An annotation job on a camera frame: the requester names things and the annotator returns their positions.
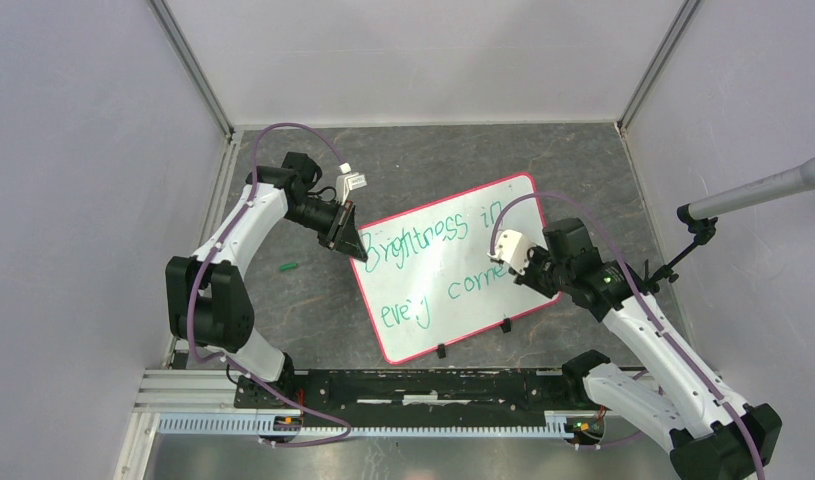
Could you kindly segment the pink framed whiteboard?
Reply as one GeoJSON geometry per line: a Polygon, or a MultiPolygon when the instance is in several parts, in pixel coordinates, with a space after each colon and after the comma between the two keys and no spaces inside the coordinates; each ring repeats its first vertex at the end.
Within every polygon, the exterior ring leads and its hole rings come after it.
{"type": "Polygon", "coordinates": [[[517,173],[360,228],[352,268],[383,358],[399,365],[557,302],[488,256],[495,220],[542,237],[536,183],[517,173]]]}

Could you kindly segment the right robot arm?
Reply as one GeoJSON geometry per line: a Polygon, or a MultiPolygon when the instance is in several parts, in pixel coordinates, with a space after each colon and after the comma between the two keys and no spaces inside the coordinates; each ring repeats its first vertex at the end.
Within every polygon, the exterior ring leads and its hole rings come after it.
{"type": "Polygon", "coordinates": [[[673,328],[655,297],[620,259],[605,261],[577,218],[543,231],[539,245],[505,230],[493,259],[518,285],[553,297],[564,293],[587,310],[642,363],[658,390],[590,350],[562,367],[560,392],[574,408],[591,403],[623,417],[655,441],[682,479],[762,479],[782,420],[768,404],[752,405],[730,388],[673,328]]]}

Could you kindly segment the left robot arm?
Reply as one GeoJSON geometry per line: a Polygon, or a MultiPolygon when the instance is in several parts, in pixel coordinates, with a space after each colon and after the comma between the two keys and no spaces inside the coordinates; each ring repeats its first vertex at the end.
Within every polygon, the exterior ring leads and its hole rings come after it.
{"type": "Polygon", "coordinates": [[[287,153],[279,167],[256,167],[219,229],[165,268],[171,334],[260,379],[259,394],[278,408],[295,399],[297,381],[289,355],[255,330],[255,309],[244,283],[255,253],[285,219],[314,231],[328,250],[368,259],[349,198],[366,186],[366,177],[342,164],[330,200],[315,188],[321,177],[320,166],[304,153],[287,153]]]}

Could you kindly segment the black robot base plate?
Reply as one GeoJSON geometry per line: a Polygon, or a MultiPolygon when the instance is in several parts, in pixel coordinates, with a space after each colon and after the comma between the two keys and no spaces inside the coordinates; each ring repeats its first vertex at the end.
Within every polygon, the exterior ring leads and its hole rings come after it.
{"type": "Polygon", "coordinates": [[[288,403],[243,376],[234,383],[235,408],[275,409],[292,426],[537,426],[547,412],[607,412],[558,369],[310,369],[289,380],[288,403]]]}

